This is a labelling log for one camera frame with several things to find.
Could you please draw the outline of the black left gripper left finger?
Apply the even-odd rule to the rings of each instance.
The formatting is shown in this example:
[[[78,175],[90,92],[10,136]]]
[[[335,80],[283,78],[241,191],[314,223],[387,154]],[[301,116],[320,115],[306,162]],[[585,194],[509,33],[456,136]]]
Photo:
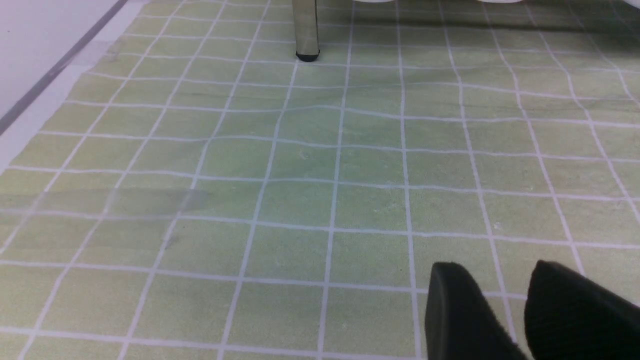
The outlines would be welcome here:
[[[430,269],[424,317],[429,360],[526,360],[469,271],[455,262]]]

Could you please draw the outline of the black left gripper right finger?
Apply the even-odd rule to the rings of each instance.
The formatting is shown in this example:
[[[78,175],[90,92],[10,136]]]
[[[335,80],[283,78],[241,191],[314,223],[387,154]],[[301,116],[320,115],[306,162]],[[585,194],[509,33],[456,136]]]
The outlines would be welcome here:
[[[558,262],[538,260],[524,311],[535,360],[637,360],[637,305]]]

